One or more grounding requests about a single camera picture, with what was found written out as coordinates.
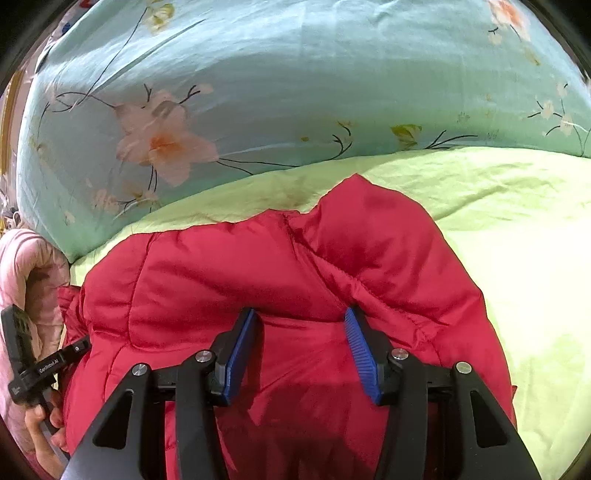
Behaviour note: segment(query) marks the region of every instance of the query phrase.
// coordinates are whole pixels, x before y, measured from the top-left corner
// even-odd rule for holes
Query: finger
[[[64,452],[67,452],[66,429],[60,429],[57,431],[57,433],[53,434],[51,437],[51,442],[56,447],[59,447]]]
[[[62,415],[59,408],[56,407],[51,411],[51,414],[49,415],[49,421],[57,429],[60,429],[64,426],[64,416]]]
[[[38,405],[25,412],[25,425],[31,435],[37,455],[53,455],[53,450],[41,431],[41,422],[45,419],[45,411]]]

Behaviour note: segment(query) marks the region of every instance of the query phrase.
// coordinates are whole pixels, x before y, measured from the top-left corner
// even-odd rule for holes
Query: red puffer jacket
[[[93,345],[65,392],[70,451],[133,364],[179,364],[252,306],[264,339],[235,404],[216,412],[232,480],[371,479],[388,412],[363,393],[352,304],[423,362],[471,363],[513,419],[482,293],[419,204],[353,176],[310,213],[133,235],[65,288],[67,341],[90,333]],[[166,415],[177,480],[174,404]]]

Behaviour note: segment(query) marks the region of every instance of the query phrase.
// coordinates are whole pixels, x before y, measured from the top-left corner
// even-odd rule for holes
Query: blue gripper pad
[[[222,395],[228,405],[236,397],[240,389],[242,377],[248,364],[248,357],[255,341],[255,310],[249,309],[246,315],[246,320],[226,365],[226,381]]]
[[[348,308],[345,312],[345,332],[351,353],[353,353],[353,360],[355,360],[359,378],[361,379],[363,391],[378,405],[382,399],[382,392],[378,383],[378,366],[371,354],[369,345],[363,336],[352,308]]]

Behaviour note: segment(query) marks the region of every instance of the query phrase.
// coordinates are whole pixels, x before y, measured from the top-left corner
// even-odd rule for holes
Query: metal screw
[[[406,360],[408,358],[408,352],[404,348],[395,348],[390,352],[390,355],[396,360]]]
[[[469,374],[472,371],[472,366],[468,362],[458,362],[456,370],[461,374]]]
[[[213,353],[209,350],[201,350],[195,354],[195,360],[200,364],[204,364],[205,362],[209,362],[213,358]]]
[[[147,371],[148,365],[146,364],[137,364],[131,369],[131,373],[133,373],[136,377],[141,377]]]

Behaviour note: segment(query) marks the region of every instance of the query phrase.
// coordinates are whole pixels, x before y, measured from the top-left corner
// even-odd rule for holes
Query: pink quilted fabric
[[[0,309],[14,303],[29,314],[33,350],[38,359],[58,350],[63,320],[57,287],[69,282],[66,257],[42,236],[17,229],[0,238]],[[12,369],[2,333],[0,414],[21,450],[31,452],[34,449],[24,424],[24,408],[15,405],[8,394],[10,380]]]

